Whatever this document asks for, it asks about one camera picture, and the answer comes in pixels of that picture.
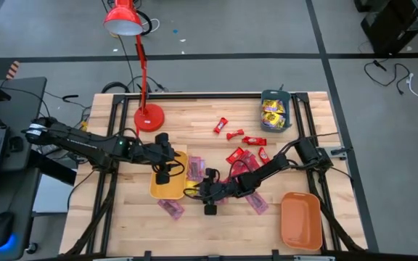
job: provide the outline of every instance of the white cable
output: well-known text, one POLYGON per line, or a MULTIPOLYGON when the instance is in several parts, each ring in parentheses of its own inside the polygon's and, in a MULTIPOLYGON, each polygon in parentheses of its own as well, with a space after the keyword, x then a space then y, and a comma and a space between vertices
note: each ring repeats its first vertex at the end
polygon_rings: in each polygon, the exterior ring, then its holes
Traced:
POLYGON ((154 31, 156 31, 156 30, 157 30, 157 29, 159 29, 159 27, 160 27, 160 22, 159 22, 159 19, 157 19, 157 18, 152 18, 152 19, 151 19, 151 22, 152 22, 153 20, 156 20, 156 21, 157 21, 157 26, 156 26, 156 28, 152 29, 150 33, 152 33, 152 32, 154 32, 154 31))
POLYGON ((409 79, 406 80, 407 85, 409 86, 409 90, 413 93, 413 95, 418 97, 418 94, 412 90, 412 78, 414 77, 414 73, 409 74, 409 79))

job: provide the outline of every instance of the lamp base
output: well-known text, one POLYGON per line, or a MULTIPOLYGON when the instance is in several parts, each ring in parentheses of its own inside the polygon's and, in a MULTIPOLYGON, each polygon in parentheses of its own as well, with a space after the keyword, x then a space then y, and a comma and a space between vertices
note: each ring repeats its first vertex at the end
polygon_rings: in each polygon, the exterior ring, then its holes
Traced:
POLYGON ((135 112, 135 125, 144 132, 157 131, 164 124, 164 111, 156 104, 146 104, 144 112, 139 108, 135 112))

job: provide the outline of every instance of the wooden tabletop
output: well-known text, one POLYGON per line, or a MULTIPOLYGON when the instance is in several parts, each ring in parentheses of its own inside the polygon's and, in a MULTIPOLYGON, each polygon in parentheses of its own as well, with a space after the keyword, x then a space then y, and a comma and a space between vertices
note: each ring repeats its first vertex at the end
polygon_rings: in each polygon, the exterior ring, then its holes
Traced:
MULTIPOLYGON (((316 132, 336 132, 327 93, 310 92, 309 98, 316 132)), ((258 146, 242 144, 240 138, 227 141, 225 133, 242 128, 246 135, 267 138, 268 145, 265 148, 269 155, 276 154, 284 144, 298 137, 291 103, 292 126, 284 133, 266 133, 261 130, 259 99, 166 99, 150 103, 159 104, 164 109, 165 123, 159 131, 169 134, 172 147, 185 150, 190 156, 202 157, 207 167, 220 170, 223 177, 227 176, 230 167, 225 159, 238 146, 256 155, 258 151, 258 146), (229 120, 229 124, 224 127, 221 135, 216 135, 213 129, 221 117, 229 120)), ((112 94, 97 94, 94 97, 89 131, 106 134, 111 104, 112 94)), ((137 106, 136 101, 130 102, 126 127, 134 128, 133 115, 137 106)), ((121 105, 114 132, 118 130, 120 112, 121 105)), ((303 108, 302 116, 304 126, 307 126, 303 108)), ((140 138, 145 143, 153 142, 156 134, 141 132, 140 138)), ((132 136, 132 133, 126 132, 125 135, 132 136)), ((339 146, 340 138, 338 135, 319 137, 319 145, 339 146)), ((299 160, 294 149, 287 156, 299 160)), ((336 168, 347 172, 346 161, 332 161, 336 168)), ((81 165, 75 183, 82 181, 90 172, 91 166, 81 165)), ((289 248, 280 237, 279 203, 287 192, 308 192, 304 172, 287 170, 262 183, 257 192, 269 203, 269 209, 262 215, 258 215, 246 199, 230 198, 228 204, 218 207, 216 216, 205 216, 201 202, 183 198, 179 203, 185 212, 178 221, 174 221, 157 205, 157 200, 149 195, 150 176, 149 166, 120 164, 108 257, 143 256, 146 250, 151 250, 153 256, 269 255, 272 249, 278 249, 280 254, 315 253, 289 248)), ((349 178, 336 170, 329 170, 327 180, 337 220, 355 242, 365 248, 361 218, 349 178)), ((93 174, 72 195, 60 253, 69 250, 89 224, 97 181, 98 175, 93 174)), ((322 217, 322 220, 327 246, 331 249, 327 219, 322 217)), ((99 251, 102 223, 97 233, 95 250, 99 251)))

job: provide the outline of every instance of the gray floor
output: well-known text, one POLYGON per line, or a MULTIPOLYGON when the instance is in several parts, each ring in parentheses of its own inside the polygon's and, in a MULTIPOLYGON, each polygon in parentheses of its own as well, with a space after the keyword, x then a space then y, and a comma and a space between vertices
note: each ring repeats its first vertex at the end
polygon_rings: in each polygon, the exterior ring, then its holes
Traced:
MULTIPOLYGON (((351 0, 313 5, 328 53, 372 52, 359 25, 363 15, 351 0)), ((318 53, 303 0, 143 0, 142 10, 161 22, 145 37, 147 54, 318 53)), ((99 0, 6 1, 0 57, 123 55, 120 42, 102 27, 104 15, 99 0)), ((124 43, 135 54, 134 39, 124 43)), ((418 52, 418 36, 408 46, 405 52, 418 52)), ((394 85, 373 83, 363 71, 367 62, 330 60, 380 251, 418 254, 418 98, 405 83, 403 96, 394 85)), ((370 73, 390 80, 396 62, 415 74, 418 91, 418 59, 390 60, 384 63, 389 72, 371 67, 370 73)), ((139 75, 139 64, 131 64, 139 75)), ((260 91, 281 84, 292 91, 328 90, 320 59, 168 60, 149 61, 148 68, 171 91, 260 91)), ((17 77, 32 76, 47 77, 46 90, 53 94, 79 94, 83 104, 106 83, 130 80, 125 62, 22 63, 17 77)), ((67 124, 78 121, 79 108, 50 96, 45 100, 53 116, 67 124)), ((24 259, 48 257, 59 247, 62 216, 36 225, 33 238, 42 248, 24 259)))

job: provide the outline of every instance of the lamp shade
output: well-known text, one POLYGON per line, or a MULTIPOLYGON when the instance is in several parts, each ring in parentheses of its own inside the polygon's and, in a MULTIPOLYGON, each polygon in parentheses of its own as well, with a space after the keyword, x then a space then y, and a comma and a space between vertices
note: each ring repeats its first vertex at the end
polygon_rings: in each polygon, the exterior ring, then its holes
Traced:
POLYGON ((104 19, 104 27, 119 36, 137 36, 143 32, 142 22, 134 10, 133 0, 115 0, 104 19))

